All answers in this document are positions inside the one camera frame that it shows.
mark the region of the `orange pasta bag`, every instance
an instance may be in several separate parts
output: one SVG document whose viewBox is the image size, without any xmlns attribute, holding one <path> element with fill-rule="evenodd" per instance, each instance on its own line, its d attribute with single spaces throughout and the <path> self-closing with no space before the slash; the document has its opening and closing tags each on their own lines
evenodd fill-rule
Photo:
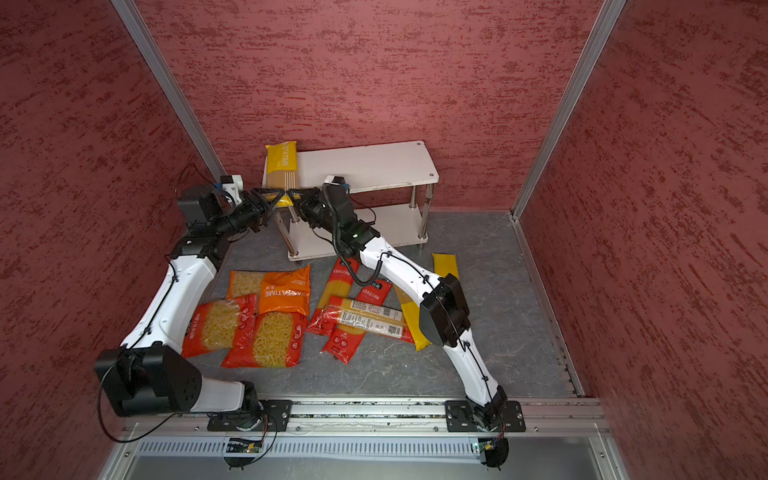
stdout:
<svg viewBox="0 0 768 480">
<path fill-rule="evenodd" d="M 352 269 L 357 270 L 360 268 L 360 264 L 355 260 L 350 260 Z M 327 319 L 321 319 L 320 314 L 323 311 L 323 307 L 328 305 L 328 301 L 332 296 L 346 297 L 349 295 L 349 291 L 352 289 L 352 275 L 349 274 L 349 270 L 341 263 L 341 259 L 336 259 L 336 264 L 333 266 L 331 276 L 326 284 L 326 289 L 323 291 L 323 296 L 320 297 L 320 301 L 317 303 L 315 313 L 312 315 L 309 326 L 306 328 L 307 332 L 316 333 L 317 335 L 328 336 L 333 331 L 333 323 Z"/>
<path fill-rule="evenodd" d="M 238 332 L 253 331 L 258 303 L 256 295 L 246 295 L 197 307 L 184 337 L 181 356 L 188 359 L 237 346 L 242 342 Z"/>
<path fill-rule="evenodd" d="M 259 314 L 268 312 L 310 314 L 310 268 L 269 272 L 261 282 Z"/>
<path fill-rule="evenodd" d="M 360 290 L 355 298 L 360 302 L 371 303 L 372 305 L 383 305 L 386 296 L 392 289 L 392 284 L 385 280 L 377 280 L 373 285 Z M 323 347 L 324 352 L 328 352 L 342 362 L 349 364 L 349 360 L 355 355 L 357 347 L 360 346 L 362 338 L 366 331 L 348 325 L 336 325 L 331 333 L 331 338 Z"/>
<path fill-rule="evenodd" d="M 241 331 L 221 366 L 235 369 L 249 367 L 290 367 L 301 358 L 306 317 L 298 313 L 269 312 L 256 318 L 250 332 Z"/>
</svg>

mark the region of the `metal corner post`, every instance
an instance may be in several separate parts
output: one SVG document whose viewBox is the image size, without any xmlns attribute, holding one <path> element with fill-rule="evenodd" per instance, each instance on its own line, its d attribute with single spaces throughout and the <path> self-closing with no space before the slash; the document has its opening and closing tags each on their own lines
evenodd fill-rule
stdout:
<svg viewBox="0 0 768 480">
<path fill-rule="evenodd" d="M 170 72 L 170 68 L 160 53 L 157 44 L 154 42 L 152 34 L 144 23 L 144 19 L 141 17 L 141 13 L 136 7 L 134 0 L 111 1 L 125 24 L 125 28 L 128 29 L 128 33 L 131 34 L 136 46 L 138 46 L 141 55 L 152 70 L 154 77 L 163 88 L 163 92 L 165 92 L 168 101 L 176 111 L 176 115 L 178 115 L 184 128 L 187 129 L 187 133 L 214 176 L 214 180 L 218 180 L 222 175 L 226 175 L 227 172 L 219 161 L 213 146 L 208 141 L 208 137 L 205 136 L 205 132 L 202 126 L 200 126 L 200 122 L 197 121 L 192 107 L 190 107 L 178 83 L 176 83 L 174 75 Z"/>
<path fill-rule="evenodd" d="M 520 220 L 525 206 L 531 199 L 533 190 L 536 188 L 536 183 L 538 183 L 539 178 L 541 178 L 541 174 L 544 173 L 544 168 L 547 166 L 547 162 L 549 162 L 549 157 L 552 155 L 552 151 L 554 150 L 555 145 L 557 145 L 560 135 L 563 133 L 574 107 L 578 103 L 581 92 L 584 90 L 584 86 L 587 84 L 587 80 L 589 79 L 595 64 L 598 62 L 598 58 L 603 51 L 605 42 L 608 40 L 608 36 L 611 34 L 614 25 L 616 25 L 616 21 L 619 18 L 621 9 L 624 8 L 624 3 L 626 1 L 627 0 L 604 0 L 603 5 L 600 7 L 600 11 L 594 21 L 587 42 L 584 44 L 584 49 L 581 51 L 581 55 L 576 62 L 576 67 L 571 74 L 571 80 L 568 81 L 568 85 L 565 87 L 563 98 L 560 100 L 558 109 L 554 113 L 547 134 L 541 142 L 541 148 L 539 148 L 536 158 L 533 160 L 531 171 L 528 173 L 528 177 L 525 179 L 525 183 L 520 189 L 520 194 L 515 201 L 515 205 L 512 206 L 511 211 L 513 219 Z"/>
</svg>

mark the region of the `lower shelf board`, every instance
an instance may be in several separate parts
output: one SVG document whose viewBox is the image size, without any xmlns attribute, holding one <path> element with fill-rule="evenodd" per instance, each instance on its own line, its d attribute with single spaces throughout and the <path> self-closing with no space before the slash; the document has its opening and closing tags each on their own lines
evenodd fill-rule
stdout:
<svg viewBox="0 0 768 480">
<path fill-rule="evenodd" d="M 376 228 L 393 247 L 405 245 L 418 245 L 427 243 L 427 238 L 419 238 L 419 229 L 422 225 L 422 215 L 418 208 L 411 208 L 408 204 L 386 205 L 374 207 L 376 212 Z M 355 210 L 357 217 L 366 222 L 373 220 L 373 213 L 367 208 Z M 315 233 L 322 238 L 330 240 L 330 233 L 316 229 Z M 310 226 L 303 221 L 290 224 L 290 238 L 293 246 L 298 250 L 296 257 L 288 256 L 288 260 L 299 261 L 312 258 L 332 257 L 335 255 L 330 243 L 318 238 L 312 232 Z"/>
</svg>

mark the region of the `gray marble surface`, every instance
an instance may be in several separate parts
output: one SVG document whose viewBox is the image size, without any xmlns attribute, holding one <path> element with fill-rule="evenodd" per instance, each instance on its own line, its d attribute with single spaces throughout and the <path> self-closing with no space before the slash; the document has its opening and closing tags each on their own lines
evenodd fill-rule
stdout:
<svg viewBox="0 0 768 480">
<path fill-rule="evenodd" d="M 429 242 L 399 250 L 433 270 L 432 253 L 454 253 L 470 309 L 472 332 L 488 370 L 509 397 L 566 396 L 554 348 L 508 216 L 504 213 L 429 215 Z M 295 270 L 312 264 L 314 309 L 335 258 L 301 263 L 287 259 L 274 224 L 248 233 L 230 249 L 211 298 L 227 295 L 230 270 Z M 362 267 L 360 277 L 371 270 Z M 353 286 L 352 295 L 360 287 Z M 392 291 L 385 305 L 399 308 Z M 462 382 L 447 355 L 436 346 L 416 352 L 400 340 L 367 334 L 344 365 L 320 350 L 328 337 L 307 334 L 299 365 L 290 369 L 222 369 L 226 351 L 191 359 L 204 376 L 250 380 L 261 396 L 366 395 L 464 396 Z"/>
</svg>

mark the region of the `red wall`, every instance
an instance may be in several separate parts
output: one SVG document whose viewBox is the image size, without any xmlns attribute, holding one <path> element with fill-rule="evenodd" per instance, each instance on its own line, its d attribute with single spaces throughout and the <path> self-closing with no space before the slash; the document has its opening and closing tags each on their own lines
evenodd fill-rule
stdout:
<svg viewBox="0 0 768 480">
<path fill-rule="evenodd" d="M 3 2 L 0 36 L 0 478 L 93 478 L 93 364 L 161 281 L 197 154 L 109 2 Z"/>
<path fill-rule="evenodd" d="M 768 478 L 768 6 L 628 2 L 523 227 L 631 477 Z"/>
<path fill-rule="evenodd" d="M 260 179 L 264 145 L 285 140 L 418 139 L 436 206 L 508 209 L 601 0 L 137 3 L 232 172 Z"/>
</svg>

